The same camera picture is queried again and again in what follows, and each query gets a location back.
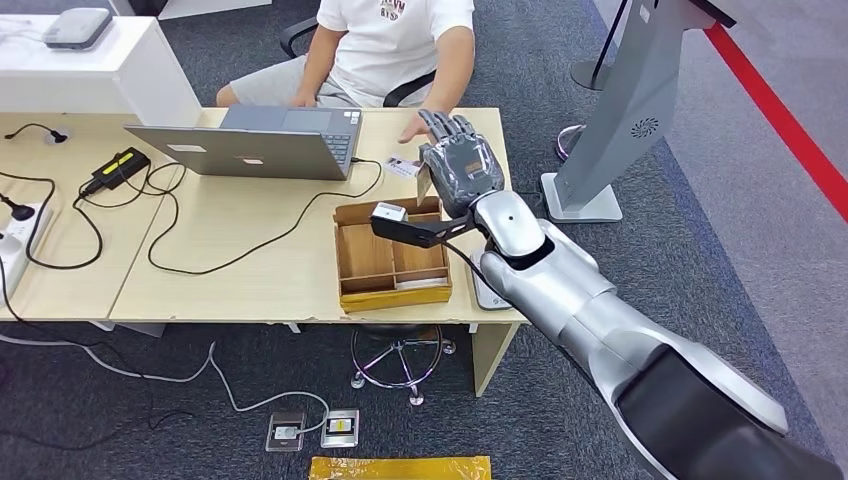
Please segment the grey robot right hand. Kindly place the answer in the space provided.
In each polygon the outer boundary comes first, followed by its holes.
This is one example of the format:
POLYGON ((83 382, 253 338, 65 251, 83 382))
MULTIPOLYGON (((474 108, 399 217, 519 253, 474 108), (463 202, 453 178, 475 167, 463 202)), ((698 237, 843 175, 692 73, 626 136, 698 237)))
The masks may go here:
POLYGON ((452 219, 465 216, 476 199, 505 188, 503 169, 487 139, 462 115, 418 111, 431 141, 419 146, 432 185, 452 219))

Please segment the person's left hand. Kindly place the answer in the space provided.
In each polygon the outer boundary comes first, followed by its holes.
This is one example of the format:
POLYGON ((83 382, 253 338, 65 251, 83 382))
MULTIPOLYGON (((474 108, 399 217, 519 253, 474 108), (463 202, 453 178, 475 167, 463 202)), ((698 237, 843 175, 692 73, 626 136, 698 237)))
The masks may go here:
POLYGON ((432 143, 435 141, 435 136, 432 133, 428 120, 421 116, 420 111, 417 111, 410 117, 406 127, 400 133, 397 142, 399 144, 408 144, 421 137, 425 137, 426 142, 432 143))

